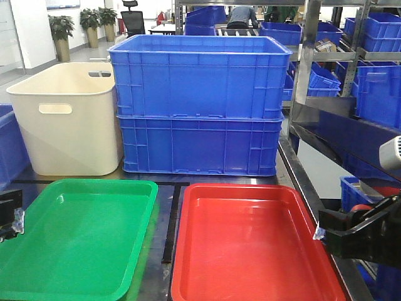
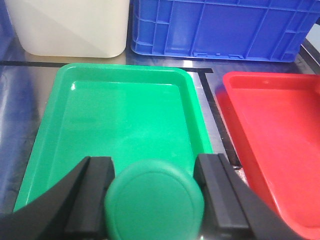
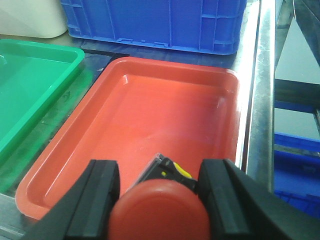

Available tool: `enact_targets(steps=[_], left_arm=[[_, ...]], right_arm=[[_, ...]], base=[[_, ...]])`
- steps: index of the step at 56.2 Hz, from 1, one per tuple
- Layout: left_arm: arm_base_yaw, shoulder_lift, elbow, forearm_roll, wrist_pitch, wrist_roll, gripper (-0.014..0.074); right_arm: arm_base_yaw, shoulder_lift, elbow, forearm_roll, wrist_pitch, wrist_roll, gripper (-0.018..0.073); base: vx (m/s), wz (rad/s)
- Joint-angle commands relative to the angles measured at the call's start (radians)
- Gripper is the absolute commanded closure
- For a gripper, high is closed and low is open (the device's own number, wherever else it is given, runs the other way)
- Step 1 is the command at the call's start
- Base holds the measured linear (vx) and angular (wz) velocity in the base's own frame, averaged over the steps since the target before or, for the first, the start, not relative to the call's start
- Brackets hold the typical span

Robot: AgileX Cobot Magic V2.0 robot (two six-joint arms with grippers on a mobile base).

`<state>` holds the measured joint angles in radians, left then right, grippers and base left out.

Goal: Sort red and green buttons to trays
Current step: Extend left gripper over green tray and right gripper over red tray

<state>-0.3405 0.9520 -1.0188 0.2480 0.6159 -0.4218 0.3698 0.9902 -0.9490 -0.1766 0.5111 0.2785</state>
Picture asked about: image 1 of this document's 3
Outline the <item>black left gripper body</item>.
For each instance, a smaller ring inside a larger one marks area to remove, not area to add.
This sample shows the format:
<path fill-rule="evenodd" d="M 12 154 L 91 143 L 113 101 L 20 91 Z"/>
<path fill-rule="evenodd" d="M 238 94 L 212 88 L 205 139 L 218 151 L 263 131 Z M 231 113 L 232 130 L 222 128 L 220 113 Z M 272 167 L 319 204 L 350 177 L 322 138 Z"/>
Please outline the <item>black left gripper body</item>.
<path fill-rule="evenodd" d="M 23 191 L 1 191 L 1 242 L 24 234 Z"/>

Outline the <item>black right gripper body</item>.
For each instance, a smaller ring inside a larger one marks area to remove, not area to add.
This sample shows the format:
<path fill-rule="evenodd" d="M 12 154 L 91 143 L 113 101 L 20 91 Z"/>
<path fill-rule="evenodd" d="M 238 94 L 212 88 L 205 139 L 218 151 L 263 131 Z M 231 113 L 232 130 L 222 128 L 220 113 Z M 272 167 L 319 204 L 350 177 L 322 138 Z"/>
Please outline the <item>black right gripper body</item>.
<path fill-rule="evenodd" d="M 339 258 L 400 268 L 400 195 L 383 198 L 369 211 L 319 211 L 315 239 Z"/>

